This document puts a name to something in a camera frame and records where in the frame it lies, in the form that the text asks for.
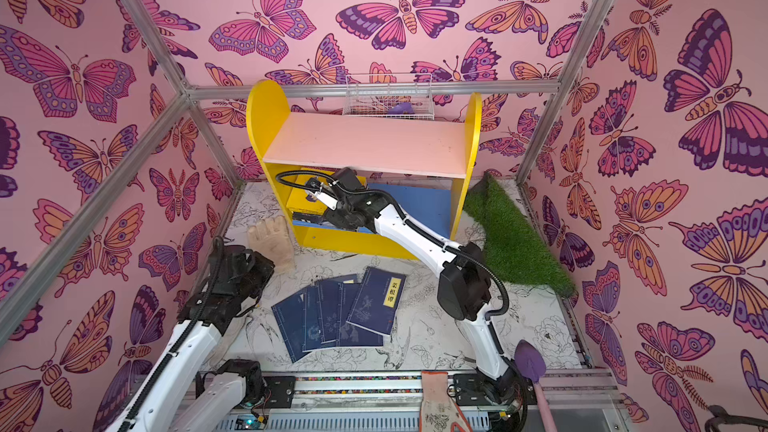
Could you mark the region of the yellow cartoon book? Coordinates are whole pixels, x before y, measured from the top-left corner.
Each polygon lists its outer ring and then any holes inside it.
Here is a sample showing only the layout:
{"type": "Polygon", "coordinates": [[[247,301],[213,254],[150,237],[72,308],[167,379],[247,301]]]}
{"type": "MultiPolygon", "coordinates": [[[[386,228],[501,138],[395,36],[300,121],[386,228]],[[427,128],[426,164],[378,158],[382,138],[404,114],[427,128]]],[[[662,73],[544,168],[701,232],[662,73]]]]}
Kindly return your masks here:
{"type": "Polygon", "coordinates": [[[287,208],[291,213],[322,216],[327,206],[312,193],[304,189],[292,188],[287,200],[287,208]]]}

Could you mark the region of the green artificial grass mat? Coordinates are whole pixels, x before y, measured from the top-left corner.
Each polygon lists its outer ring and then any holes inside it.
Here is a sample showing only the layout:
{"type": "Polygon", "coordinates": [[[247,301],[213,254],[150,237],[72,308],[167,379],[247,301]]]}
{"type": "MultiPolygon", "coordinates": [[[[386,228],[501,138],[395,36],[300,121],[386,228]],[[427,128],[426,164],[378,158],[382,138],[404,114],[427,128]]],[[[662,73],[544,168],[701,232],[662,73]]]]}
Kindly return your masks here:
{"type": "Polygon", "coordinates": [[[547,286],[561,297],[575,291],[572,279],[493,175],[484,175],[469,189],[464,211],[482,227],[486,263],[499,279],[547,286]]]}

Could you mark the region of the green circuit board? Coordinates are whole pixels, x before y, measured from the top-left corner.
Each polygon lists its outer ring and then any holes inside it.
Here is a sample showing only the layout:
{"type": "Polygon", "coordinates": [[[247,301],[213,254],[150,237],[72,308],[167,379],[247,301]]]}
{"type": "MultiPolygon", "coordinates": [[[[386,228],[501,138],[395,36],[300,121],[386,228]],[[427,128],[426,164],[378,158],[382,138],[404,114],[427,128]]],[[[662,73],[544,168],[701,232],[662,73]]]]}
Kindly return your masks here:
{"type": "Polygon", "coordinates": [[[264,431],[267,428],[267,417],[259,414],[241,414],[235,419],[235,431],[256,430],[264,431]]]}

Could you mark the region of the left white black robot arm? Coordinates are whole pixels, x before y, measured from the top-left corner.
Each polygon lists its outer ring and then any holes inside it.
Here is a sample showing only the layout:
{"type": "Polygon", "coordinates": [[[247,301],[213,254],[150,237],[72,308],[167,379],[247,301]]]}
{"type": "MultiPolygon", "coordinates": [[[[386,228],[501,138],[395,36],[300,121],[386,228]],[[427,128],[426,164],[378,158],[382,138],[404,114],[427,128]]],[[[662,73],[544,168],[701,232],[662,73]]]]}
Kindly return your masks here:
{"type": "Polygon", "coordinates": [[[160,359],[135,394],[101,431],[211,431],[239,405],[264,402],[266,382],[259,362],[228,359],[213,380],[182,413],[177,410],[211,352],[234,321],[261,298],[275,264],[240,245],[214,240],[208,276],[190,295],[160,359]]]}

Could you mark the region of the purple spatula head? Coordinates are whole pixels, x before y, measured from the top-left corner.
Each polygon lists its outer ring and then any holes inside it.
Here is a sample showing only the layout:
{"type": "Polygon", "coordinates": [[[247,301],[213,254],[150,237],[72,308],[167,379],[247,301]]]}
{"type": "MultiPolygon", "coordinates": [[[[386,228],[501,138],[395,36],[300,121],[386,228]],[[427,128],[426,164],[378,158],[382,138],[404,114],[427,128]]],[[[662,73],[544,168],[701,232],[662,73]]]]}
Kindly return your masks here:
{"type": "Polygon", "coordinates": [[[541,353],[528,341],[521,339],[514,352],[514,360],[521,375],[538,383],[546,374],[547,366],[541,353]]]}

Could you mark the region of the beige work glove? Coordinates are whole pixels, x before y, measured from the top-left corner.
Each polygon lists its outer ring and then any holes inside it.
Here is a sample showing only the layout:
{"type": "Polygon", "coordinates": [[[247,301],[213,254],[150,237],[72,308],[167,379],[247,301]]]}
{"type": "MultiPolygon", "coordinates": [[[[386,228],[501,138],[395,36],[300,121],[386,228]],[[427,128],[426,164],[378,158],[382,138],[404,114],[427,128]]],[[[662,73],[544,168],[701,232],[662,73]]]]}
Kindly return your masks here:
{"type": "Polygon", "coordinates": [[[283,216],[260,220],[247,229],[249,248],[274,263],[277,273],[295,270],[295,252],[288,225],[283,216]]]}

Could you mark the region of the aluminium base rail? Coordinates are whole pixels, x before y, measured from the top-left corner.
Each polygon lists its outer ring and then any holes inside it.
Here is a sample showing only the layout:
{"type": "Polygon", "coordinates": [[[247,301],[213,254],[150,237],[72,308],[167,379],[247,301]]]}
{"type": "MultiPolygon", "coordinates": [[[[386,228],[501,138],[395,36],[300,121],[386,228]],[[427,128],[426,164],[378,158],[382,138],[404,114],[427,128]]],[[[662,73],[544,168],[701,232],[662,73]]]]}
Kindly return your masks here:
{"type": "MultiPolygon", "coordinates": [[[[214,428],[235,431],[241,414],[267,417],[264,431],[415,431],[421,374],[405,372],[271,373],[265,405],[237,406],[214,428]]],[[[539,381],[560,431],[632,431],[607,372],[562,370],[539,381]]]]}

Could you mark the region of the dark blue thread-bound book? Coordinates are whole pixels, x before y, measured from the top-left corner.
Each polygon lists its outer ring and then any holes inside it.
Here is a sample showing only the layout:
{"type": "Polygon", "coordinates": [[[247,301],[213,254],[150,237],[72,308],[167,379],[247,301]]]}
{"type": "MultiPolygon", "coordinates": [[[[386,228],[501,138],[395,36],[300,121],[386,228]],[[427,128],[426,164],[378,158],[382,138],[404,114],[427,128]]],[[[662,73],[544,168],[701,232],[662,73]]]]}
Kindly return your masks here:
{"type": "Polygon", "coordinates": [[[296,363],[307,355],[303,350],[305,323],[305,297],[307,288],[291,294],[271,307],[288,356],[296,363]]]}

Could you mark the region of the yellow pink blue bookshelf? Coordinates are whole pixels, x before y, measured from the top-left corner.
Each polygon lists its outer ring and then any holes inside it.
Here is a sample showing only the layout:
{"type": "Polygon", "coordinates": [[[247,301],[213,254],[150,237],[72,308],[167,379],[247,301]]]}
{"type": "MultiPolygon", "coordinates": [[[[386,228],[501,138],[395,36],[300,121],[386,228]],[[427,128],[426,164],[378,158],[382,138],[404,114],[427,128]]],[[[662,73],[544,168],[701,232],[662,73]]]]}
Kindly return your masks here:
{"type": "Polygon", "coordinates": [[[411,258],[396,242],[371,232],[300,224],[288,208],[289,187],[280,172],[341,169],[451,179],[449,190],[423,189],[418,198],[396,198],[416,219],[455,238],[474,165],[482,122],[482,96],[471,94],[464,123],[294,113],[276,82],[264,80],[249,94],[247,133],[298,244],[393,258],[411,258]]]}

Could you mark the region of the patterned red white glove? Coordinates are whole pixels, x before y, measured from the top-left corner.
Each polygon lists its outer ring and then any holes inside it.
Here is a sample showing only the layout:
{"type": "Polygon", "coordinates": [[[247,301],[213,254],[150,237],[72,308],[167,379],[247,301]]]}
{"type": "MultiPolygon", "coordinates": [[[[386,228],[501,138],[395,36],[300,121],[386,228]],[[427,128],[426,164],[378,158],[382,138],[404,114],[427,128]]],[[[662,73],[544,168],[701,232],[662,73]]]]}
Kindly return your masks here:
{"type": "Polygon", "coordinates": [[[424,371],[421,375],[422,401],[419,414],[420,432],[470,432],[471,426],[448,395],[446,372],[424,371]]]}

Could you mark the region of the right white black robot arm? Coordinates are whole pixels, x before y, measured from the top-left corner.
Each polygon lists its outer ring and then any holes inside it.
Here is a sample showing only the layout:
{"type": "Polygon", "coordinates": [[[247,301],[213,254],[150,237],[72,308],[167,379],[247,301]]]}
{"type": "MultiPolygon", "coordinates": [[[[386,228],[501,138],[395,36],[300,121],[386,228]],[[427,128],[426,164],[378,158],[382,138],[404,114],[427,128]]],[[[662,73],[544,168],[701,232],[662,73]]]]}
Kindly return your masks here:
{"type": "Polygon", "coordinates": [[[277,180],[324,204],[322,218],[335,228],[365,228],[420,260],[438,279],[438,304],[472,347],[482,393],[496,405],[527,406],[527,382],[505,354],[492,321],[508,311],[509,295],[485,265],[480,247],[439,235],[408,214],[390,193],[362,185],[350,168],[333,174],[293,170],[279,173],[277,180]]]}

